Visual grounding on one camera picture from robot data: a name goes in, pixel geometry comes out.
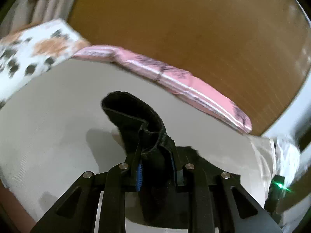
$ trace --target white plastic wrap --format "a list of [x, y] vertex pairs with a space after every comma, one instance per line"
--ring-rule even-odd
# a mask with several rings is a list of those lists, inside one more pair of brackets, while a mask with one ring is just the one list
[[284, 186], [289, 187], [299, 168], [300, 151], [296, 141], [288, 136], [279, 136], [276, 140], [276, 174], [284, 176]]

